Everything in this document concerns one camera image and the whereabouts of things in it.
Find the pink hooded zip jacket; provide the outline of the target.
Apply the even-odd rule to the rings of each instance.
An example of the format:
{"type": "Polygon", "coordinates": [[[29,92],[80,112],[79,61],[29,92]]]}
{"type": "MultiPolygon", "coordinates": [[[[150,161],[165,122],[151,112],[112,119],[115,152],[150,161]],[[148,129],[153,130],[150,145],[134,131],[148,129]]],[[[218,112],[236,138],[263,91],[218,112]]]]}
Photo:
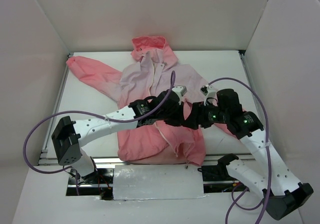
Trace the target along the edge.
{"type": "MultiPolygon", "coordinates": [[[[201,87],[207,84],[192,66],[180,64],[162,36],[132,40],[134,63],[118,71],[100,61],[75,56],[67,60],[71,72],[83,83],[113,99],[119,108],[148,96],[158,96],[170,87],[171,73],[175,84],[185,86],[184,115],[194,102],[204,99],[201,87]]],[[[163,121],[117,133],[118,157],[143,164],[192,163],[201,166],[206,156],[205,140],[200,129],[173,127],[163,121]]]]}

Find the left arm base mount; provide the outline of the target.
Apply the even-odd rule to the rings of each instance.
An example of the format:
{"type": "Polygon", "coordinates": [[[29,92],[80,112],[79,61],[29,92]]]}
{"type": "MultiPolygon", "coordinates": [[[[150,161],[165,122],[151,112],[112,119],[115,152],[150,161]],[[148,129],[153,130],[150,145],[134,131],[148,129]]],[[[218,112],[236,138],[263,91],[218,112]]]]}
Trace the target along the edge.
{"type": "Polygon", "coordinates": [[[98,168],[97,175],[85,182],[80,175],[76,179],[76,171],[71,169],[67,173],[66,196],[96,196],[102,200],[113,200],[113,168],[98,168]]]}

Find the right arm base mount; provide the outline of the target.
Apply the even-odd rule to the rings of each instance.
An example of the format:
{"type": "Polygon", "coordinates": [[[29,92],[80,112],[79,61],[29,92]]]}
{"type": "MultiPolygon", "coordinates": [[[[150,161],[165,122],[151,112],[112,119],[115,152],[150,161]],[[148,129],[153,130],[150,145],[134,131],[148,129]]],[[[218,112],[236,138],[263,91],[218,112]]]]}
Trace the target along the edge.
{"type": "Polygon", "coordinates": [[[203,165],[197,171],[202,174],[204,193],[231,192],[240,185],[240,181],[231,177],[226,166],[233,160],[239,160],[235,154],[228,154],[220,158],[216,165],[203,165]]]}

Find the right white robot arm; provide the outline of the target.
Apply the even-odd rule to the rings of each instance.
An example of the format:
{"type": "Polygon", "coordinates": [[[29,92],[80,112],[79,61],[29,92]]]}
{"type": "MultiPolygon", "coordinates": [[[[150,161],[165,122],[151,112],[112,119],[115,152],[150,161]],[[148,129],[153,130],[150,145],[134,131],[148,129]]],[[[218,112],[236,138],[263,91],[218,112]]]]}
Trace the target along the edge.
{"type": "Polygon", "coordinates": [[[233,89],[216,92],[208,86],[202,86],[200,90],[205,99],[193,103],[187,126],[209,128],[214,124],[225,124],[264,172],[260,175],[235,154],[228,154],[217,162],[219,177],[233,177],[242,182],[261,198],[267,213],[275,220],[301,207],[313,194],[313,188],[309,183],[301,182],[273,145],[266,141],[267,128],[253,112],[243,110],[237,92],[233,89]]]}

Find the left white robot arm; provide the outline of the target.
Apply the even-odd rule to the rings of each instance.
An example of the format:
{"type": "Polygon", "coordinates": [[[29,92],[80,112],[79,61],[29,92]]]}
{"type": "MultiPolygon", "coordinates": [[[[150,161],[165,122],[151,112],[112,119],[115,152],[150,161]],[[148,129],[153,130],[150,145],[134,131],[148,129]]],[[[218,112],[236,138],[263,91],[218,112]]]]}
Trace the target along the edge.
{"type": "Polygon", "coordinates": [[[95,182],[98,170],[83,151],[83,146],[116,132],[153,125],[158,120],[172,120],[174,117],[181,120],[182,98],[186,92],[186,87],[175,86],[157,97],[133,101],[102,118],[77,121],[69,116],[61,118],[51,136],[58,164],[63,167],[70,165],[86,183],[95,182]]]}

